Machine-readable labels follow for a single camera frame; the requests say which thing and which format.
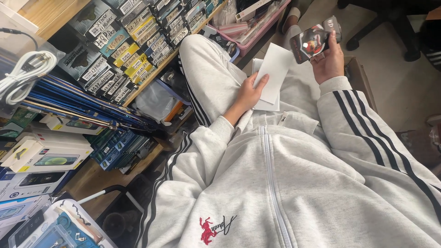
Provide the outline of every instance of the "wooden shelf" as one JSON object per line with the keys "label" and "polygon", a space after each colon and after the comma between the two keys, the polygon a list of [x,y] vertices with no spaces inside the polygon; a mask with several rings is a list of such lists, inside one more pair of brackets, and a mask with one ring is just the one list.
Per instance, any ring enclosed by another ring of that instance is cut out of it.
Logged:
{"label": "wooden shelf", "polygon": [[[128,175],[123,175],[118,169],[104,171],[95,160],[90,159],[66,184],[63,191],[67,191],[72,195],[74,200],[81,200],[115,184],[127,186],[136,175],[141,173],[152,163],[162,150],[163,147],[158,144]],[[94,220],[96,220],[118,194],[119,192],[111,192],[106,195],[101,195],[81,206]]]}
{"label": "wooden shelf", "polygon": [[31,0],[19,14],[37,25],[37,35],[48,40],[91,0]]}
{"label": "wooden shelf", "polygon": [[[205,25],[207,25],[207,23],[213,18],[213,16],[218,12],[218,11],[220,11],[223,7],[224,7],[224,5],[226,5],[227,4],[227,0],[225,0],[223,3],[221,3],[212,13],[211,13],[211,15],[207,18],[207,20],[205,20],[204,21],[204,23],[202,23],[202,25],[199,27],[199,28],[197,28],[192,34],[197,34],[197,33],[199,33],[199,31],[201,31],[201,29],[205,26]],[[134,99],[135,99],[135,97],[136,96],[138,96],[138,94],[143,90],[143,89],[145,89],[145,87],[150,83],[150,82],[152,82],[153,81],[153,79],[170,63],[170,61],[178,54],[178,52],[179,52],[179,47],[178,48],[176,48],[176,50],[170,55],[170,56],[168,56],[168,58],[166,59],[166,60],[164,60],[164,62],[162,62],[159,66],[158,66],[158,69],[152,74],[152,75],[150,75],[150,77],[145,81],[145,82],[143,82],[142,83],[142,85],[140,85],[139,86],[139,89],[138,89],[138,91],[135,93],[135,94],[133,94],[129,99],[127,99],[127,101],[123,104],[123,106],[124,107],[127,107]]]}

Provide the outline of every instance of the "zipper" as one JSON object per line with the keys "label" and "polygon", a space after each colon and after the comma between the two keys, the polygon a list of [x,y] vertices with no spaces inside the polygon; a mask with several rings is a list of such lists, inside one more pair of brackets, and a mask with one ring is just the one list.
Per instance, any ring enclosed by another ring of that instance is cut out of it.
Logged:
{"label": "zipper", "polygon": [[274,173],[273,173],[273,165],[271,162],[271,155],[269,152],[269,135],[265,132],[265,127],[260,127],[260,133],[263,134],[263,141],[265,145],[265,161],[266,161],[266,170],[268,172],[268,181],[269,181],[269,194],[271,196],[271,201],[273,203],[274,210],[276,211],[276,219],[277,223],[282,232],[283,242],[286,248],[292,248],[291,238],[288,235],[288,228],[286,227],[285,220],[282,218],[282,213],[280,212],[279,203],[276,199],[276,190],[274,189]]}

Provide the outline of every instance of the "person's right hand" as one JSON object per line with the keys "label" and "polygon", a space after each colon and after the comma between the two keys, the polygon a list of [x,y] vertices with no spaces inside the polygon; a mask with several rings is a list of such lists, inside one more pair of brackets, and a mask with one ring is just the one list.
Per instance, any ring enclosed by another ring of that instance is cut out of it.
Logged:
{"label": "person's right hand", "polygon": [[329,35],[329,49],[311,58],[315,81],[324,81],[344,76],[344,56],[340,44],[337,43],[335,30]]}

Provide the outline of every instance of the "gray floor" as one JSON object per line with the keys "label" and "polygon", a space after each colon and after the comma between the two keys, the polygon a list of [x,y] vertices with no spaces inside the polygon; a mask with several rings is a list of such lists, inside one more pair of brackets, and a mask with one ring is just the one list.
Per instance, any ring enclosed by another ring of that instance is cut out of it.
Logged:
{"label": "gray floor", "polygon": [[[355,51],[346,51],[346,41],[376,15],[354,5],[339,10],[336,2],[315,0],[300,19],[299,26],[305,30],[336,16],[342,28],[344,53],[356,56],[364,66],[379,115],[394,131],[425,127],[427,116],[441,113],[441,72],[434,69],[424,56],[415,62],[404,61],[404,45],[389,23],[382,24],[363,38]],[[415,26],[423,20],[418,16],[410,18]],[[280,38],[278,34],[274,35],[255,57],[263,59],[269,43],[277,44]],[[251,62],[244,71],[251,74]]]}

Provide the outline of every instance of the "hoodie sleeve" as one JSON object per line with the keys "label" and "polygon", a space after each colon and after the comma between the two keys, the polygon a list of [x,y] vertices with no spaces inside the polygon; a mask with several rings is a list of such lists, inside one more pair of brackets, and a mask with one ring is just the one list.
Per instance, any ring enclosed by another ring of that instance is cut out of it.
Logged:
{"label": "hoodie sleeve", "polygon": [[[373,190],[381,188],[384,193],[381,185],[393,184],[405,189],[405,194],[424,193],[422,199],[432,203],[441,221],[437,200],[441,199],[440,181],[413,158],[395,132],[369,107],[364,93],[352,90],[346,77],[323,82],[320,89],[318,113],[334,155],[362,174]],[[383,193],[379,194],[384,198],[396,194]]]}
{"label": "hoodie sleeve", "polygon": [[233,126],[220,116],[209,128],[199,126],[187,134],[154,183],[135,247],[178,244],[191,209],[213,180],[233,132]]}

